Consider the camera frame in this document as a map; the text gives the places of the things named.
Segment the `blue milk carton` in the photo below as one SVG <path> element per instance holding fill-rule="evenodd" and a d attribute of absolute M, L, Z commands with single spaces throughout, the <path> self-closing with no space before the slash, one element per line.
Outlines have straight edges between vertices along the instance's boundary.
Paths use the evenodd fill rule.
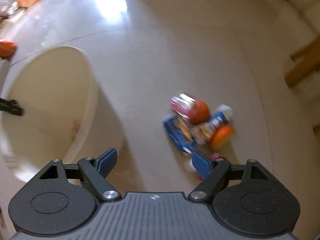
<path fill-rule="evenodd" d="M 163 120 L 163 126 L 175 147 L 182 154 L 191 156 L 197 144 L 193 140 L 185 121 L 176 115 L 169 115 Z"/>

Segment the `white lid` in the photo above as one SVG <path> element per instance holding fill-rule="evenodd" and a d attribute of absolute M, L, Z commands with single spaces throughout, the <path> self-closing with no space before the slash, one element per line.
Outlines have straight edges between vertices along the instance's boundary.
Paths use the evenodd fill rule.
<path fill-rule="evenodd" d="M 185 162 L 184 162 L 184 167 L 185 169 L 188 171 L 188 172 L 191 172 L 191 173 L 196 173 L 196 169 L 195 167 L 193 166 L 193 161 L 191 158 L 188 158 Z"/>

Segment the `red drink can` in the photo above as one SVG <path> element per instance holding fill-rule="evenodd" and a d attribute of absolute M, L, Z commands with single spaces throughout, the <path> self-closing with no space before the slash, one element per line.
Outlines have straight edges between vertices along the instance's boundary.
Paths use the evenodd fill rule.
<path fill-rule="evenodd" d="M 210 156 L 209 156 L 209 159 L 214 161 L 216 159 L 225 159 L 225 157 L 217 154 L 217 153 L 212 153 Z M 204 178 L 202 176 L 199 176 L 199 181 L 202 182 L 204 180 Z"/>

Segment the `half orange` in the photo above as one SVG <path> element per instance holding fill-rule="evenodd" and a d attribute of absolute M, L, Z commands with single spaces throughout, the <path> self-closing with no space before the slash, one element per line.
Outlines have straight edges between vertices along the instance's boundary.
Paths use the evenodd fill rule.
<path fill-rule="evenodd" d="M 210 140 L 210 148 L 212 150 L 218 150 L 222 148 L 235 133 L 234 129 L 228 125 L 220 126 L 213 134 Z"/>

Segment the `orange cushion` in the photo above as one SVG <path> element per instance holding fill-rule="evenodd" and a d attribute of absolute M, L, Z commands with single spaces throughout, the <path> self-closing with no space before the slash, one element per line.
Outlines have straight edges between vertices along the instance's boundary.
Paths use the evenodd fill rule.
<path fill-rule="evenodd" d="M 18 44 L 3 38 L 0 39 L 0 57 L 6 59 L 15 54 Z"/>

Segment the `yogurt pouch white blue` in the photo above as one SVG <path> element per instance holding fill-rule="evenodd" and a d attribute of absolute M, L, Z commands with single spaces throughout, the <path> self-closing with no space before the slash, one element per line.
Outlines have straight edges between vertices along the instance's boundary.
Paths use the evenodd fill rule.
<path fill-rule="evenodd" d="M 210 116 L 208 121 L 191 128 L 190 133 L 198 145 L 203 145 L 210 141 L 211 137 L 220 126 L 227 124 L 228 120 L 224 113 L 222 111 L 217 111 Z"/>

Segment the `crumpled white tissue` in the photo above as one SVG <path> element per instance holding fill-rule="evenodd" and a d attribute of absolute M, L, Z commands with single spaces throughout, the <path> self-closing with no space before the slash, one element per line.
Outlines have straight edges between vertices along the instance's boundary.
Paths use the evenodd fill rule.
<path fill-rule="evenodd" d="M 216 109 L 218 112 L 221 112 L 225 119 L 227 121 L 231 121 L 232 118 L 233 118 L 233 110 L 231 107 L 227 106 L 227 105 L 224 105 L 224 104 L 221 104 L 219 107 L 217 107 Z"/>

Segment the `whole orange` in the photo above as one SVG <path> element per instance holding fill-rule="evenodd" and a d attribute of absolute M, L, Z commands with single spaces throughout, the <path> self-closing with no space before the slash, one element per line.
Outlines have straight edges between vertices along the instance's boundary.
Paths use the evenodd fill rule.
<path fill-rule="evenodd" d="M 194 101 L 194 105 L 189 111 L 188 118 L 192 125 L 198 125 L 202 122 L 206 122 L 210 118 L 210 108 L 206 103 L 197 99 Z"/>

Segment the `white round trash bin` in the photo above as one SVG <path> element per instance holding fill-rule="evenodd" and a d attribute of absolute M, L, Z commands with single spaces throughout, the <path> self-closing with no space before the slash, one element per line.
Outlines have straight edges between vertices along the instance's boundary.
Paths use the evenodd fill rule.
<path fill-rule="evenodd" d="M 65 164 L 120 150 L 123 127 L 83 50 L 61 46 L 27 63 L 10 86 L 22 116 L 1 115 L 1 153 L 14 177 L 28 182 L 52 159 Z"/>

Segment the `red clear snack wrapper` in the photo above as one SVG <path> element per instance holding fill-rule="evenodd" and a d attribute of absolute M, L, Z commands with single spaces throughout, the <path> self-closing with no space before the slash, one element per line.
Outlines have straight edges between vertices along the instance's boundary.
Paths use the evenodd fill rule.
<path fill-rule="evenodd" d="M 169 105 L 175 114 L 188 120 L 195 110 L 195 102 L 195 97 L 180 90 L 170 99 Z"/>

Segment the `wooden furniture leg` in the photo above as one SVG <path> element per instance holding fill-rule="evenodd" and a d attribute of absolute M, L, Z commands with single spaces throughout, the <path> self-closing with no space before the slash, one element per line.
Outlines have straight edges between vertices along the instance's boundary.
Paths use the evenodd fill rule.
<path fill-rule="evenodd" d="M 319 36 L 299 51 L 290 55 L 295 66 L 289 70 L 284 80 L 287 87 L 292 88 L 313 72 L 319 72 Z"/>

